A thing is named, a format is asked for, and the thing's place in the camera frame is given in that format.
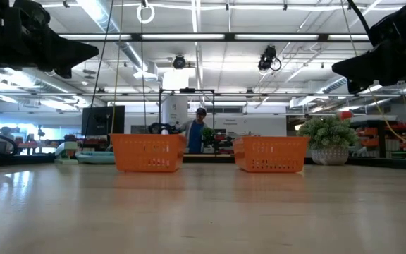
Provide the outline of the teal calculator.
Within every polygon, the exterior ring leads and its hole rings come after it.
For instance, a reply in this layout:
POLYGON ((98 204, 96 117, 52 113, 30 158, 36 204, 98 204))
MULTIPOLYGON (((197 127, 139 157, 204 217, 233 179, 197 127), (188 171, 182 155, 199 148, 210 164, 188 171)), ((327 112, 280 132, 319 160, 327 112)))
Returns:
POLYGON ((84 164, 115 164, 112 152, 77 152, 75 157, 79 163, 84 164))

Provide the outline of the white cylindrical column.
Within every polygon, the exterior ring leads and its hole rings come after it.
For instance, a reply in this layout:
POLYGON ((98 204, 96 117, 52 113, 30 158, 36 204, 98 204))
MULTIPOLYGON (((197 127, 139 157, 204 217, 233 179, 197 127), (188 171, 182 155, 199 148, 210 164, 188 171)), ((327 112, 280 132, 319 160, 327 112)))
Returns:
POLYGON ((188 100, 171 95, 161 103, 161 122, 171 126, 182 125, 188 120, 188 100))

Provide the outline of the small pale green gadget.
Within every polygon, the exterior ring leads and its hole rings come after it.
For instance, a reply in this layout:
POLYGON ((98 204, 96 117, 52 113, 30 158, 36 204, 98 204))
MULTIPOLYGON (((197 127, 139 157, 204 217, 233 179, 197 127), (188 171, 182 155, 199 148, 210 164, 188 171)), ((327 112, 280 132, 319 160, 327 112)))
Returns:
POLYGON ((75 141, 66 141, 61 143, 55 151, 55 163, 59 164, 78 164, 77 159, 73 159, 78 149, 78 144, 75 141))

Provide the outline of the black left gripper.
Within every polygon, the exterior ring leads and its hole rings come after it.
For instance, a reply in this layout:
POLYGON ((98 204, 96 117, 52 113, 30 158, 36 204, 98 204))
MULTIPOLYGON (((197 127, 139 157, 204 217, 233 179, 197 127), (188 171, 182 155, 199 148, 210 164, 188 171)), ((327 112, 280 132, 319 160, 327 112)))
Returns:
POLYGON ((28 30, 13 4, 0 0, 0 68, 37 67, 71 79, 73 67, 99 54, 97 47, 63 38, 50 28, 28 30))

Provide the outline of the black monitor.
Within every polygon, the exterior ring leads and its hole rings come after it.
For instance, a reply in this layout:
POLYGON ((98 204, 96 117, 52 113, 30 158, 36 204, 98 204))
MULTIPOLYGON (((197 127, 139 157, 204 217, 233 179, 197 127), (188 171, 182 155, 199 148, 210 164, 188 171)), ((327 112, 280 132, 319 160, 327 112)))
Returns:
POLYGON ((125 107, 88 107, 82 110, 83 136, 109 135, 124 133, 125 107))

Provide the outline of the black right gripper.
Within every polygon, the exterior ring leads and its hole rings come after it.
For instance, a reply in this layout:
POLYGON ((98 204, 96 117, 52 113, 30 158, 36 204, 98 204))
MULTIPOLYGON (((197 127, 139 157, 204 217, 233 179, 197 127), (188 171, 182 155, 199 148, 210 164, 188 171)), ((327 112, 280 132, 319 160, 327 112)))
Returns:
POLYGON ((406 6, 382 18, 368 31, 371 51, 332 65, 347 79, 347 90, 357 94, 375 81, 382 86, 406 80, 406 6))

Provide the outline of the small dark green plant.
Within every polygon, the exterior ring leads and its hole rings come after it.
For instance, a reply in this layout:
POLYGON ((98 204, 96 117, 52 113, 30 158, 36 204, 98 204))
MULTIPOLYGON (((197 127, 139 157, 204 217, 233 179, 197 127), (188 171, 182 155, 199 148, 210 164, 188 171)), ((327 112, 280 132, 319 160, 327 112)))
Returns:
POLYGON ((232 155, 235 140, 226 129, 205 128, 202 131, 202 152, 215 155, 232 155))

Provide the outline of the person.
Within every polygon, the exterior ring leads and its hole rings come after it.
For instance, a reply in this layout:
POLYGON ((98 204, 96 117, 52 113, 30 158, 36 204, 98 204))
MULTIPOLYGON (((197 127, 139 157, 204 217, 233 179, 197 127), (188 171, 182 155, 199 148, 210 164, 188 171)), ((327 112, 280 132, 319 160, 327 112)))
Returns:
POLYGON ((202 152, 202 131, 207 128, 204 122, 207 111, 205 108, 198 108, 195 119, 185 122, 179 127, 179 132, 184 133, 187 138, 187 148, 190 154, 202 152))

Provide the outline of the orange slotted plastic basket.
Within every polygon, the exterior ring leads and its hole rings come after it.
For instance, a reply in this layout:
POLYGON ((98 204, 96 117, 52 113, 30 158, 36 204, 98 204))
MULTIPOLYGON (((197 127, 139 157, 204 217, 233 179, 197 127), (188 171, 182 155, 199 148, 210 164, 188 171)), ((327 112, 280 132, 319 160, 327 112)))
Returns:
POLYGON ((235 163, 250 173, 297 173, 303 170, 308 137, 243 136, 233 141, 235 163))
POLYGON ((113 134, 112 144, 119 171, 171 173, 183 163, 187 139, 182 135, 113 134))

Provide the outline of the black aluminium table frame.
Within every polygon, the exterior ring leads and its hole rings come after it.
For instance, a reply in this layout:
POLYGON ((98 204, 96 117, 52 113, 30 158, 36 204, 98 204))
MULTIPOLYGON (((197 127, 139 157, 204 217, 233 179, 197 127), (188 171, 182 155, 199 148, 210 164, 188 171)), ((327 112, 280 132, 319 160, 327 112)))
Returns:
MULTIPOLYGON (((0 157, 0 167, 15 166, 24 164, 48 164, 53 163, 55 156, 53 155, 19 155, 11 158, 0 157)), ((234 164, 233 157, 185 157, 184 163, 222 163, 234 164)), ((366 158, 366 157, 350 157, 347 159, 346 165, 364 166, 364 167, 383 167, 391 169, 406 170, 406 159, 383 159, 383 158, 366 158)))

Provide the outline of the black rack with red bins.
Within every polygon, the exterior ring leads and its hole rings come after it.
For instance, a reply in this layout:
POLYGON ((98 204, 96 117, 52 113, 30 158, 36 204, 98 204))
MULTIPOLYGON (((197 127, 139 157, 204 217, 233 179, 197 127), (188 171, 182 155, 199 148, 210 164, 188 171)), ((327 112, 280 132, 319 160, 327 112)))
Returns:
POLYGON ((406 122, 384 120, 356 121, 350 124, 359 138, 354 157, 390 159, 406 152, 406 122))

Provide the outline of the green plant in white pot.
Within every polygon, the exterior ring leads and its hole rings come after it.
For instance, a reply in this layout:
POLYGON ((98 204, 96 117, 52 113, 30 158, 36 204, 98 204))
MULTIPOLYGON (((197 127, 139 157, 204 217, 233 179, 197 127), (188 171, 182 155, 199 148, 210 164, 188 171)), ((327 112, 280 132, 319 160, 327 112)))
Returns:
POLYGON ((344 165, 349 147, 358 141, 350 121, 339 116, 314 116, 307 119, 297 136, 309 138, 309 150, 314 163, 325 166, 344 165))

